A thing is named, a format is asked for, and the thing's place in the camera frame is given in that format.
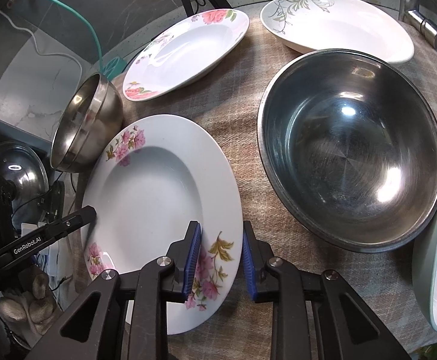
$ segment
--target teal cable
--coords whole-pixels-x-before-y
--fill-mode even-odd
[[[60,5],[61,7],[65,8],[66,10],[72,12],[76,17],[78,17],[81,21],[83,21],[88,28],[90,28],[90,32],[92,32],[92,36],[94,37],[95,44],[97,45],[98,50],[98,64],[100,66],[100,71],[103,72],[103,65],[102,65],[102,48],[100,47],[100,42],[98,41],[97,34],[95,33],[94,28],[92,25],[83,17],[80,13],[78,13],[75,9],[70,8],[68,5],[64,4],[63,2],[59,0],[51,0],[52,2],[56,3],[57,5]]]

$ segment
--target floral plate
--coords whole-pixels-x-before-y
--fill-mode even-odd
[[[123,94],[150,100],[205,76],[242,40],[248,16],[235,9],[198,13],[165,30],[129,67]]]
[[[273,0],[263,7],[260,20],[300,53],[349,49],[395,65],[414,56],[414,44],[402,26],[362,0]]]
[[[86,205],[97,211],[83,245],[92,278],[107,268],[141,269],[182,239],[191,220],[198,221],[202,245],[192,293],[185,304],[167,305],[167,331],[186,332],[217,310],[239,266],[242,206],[229,162],[203,128],[175,115],[132,123],[95,164]],[[87,232],[84,227],[83,243]]]

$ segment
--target chrome faucet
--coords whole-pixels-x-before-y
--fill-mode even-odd
[[[399,20],[411,24],[437,49],[437,25],[419,12],[419,0],[400,0]]]

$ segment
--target tablecloth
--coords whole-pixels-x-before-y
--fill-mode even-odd
[[[276,40],[257,15],[250,19],[244,39],[205,78],[149,102],[131,102],[122,95],[123,125],[162,113],[181,115],[198,123],[227,156],[239,187],[243,218],[252,222],[258,239],[270,243],[276,255],[302,270],[338,270],[407,351],[437,342],[437,332],[423,317],[412,289],[413,243],[378,254],[339,249],[302,227],[273,191],[258,151],[258,106],[272,77],[299,54]],[[412,37],[415,56],[399,70],[420,89],[437,118],[437,51],[415,29],[403,26]],[[124,74],[113,81],[120,93],[123,78]],[[82,175],[79,181],[79,193],[86,177]],[[80,290],[89,278],[78,234],[73,236],[73,245],[74,275]],[[250,301],[239,268],[219,310],[198,328],[170,336],[169,349],[181,360],[268,359],[271,322],[271,304]],[[314,347],[314,334],[311,341]]]

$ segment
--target metal bowl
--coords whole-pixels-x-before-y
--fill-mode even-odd
[[[120,95],[100,73],[90,76],[65,109],[53,137],[50,166],[78,173],[93,166],[106,145],[121,130]]]
[[[395,249],[437,208],[437,121],[402,73],[370,55],[325,50],[287,64],[262,97],[258,145],[290,213],[344,249]]]

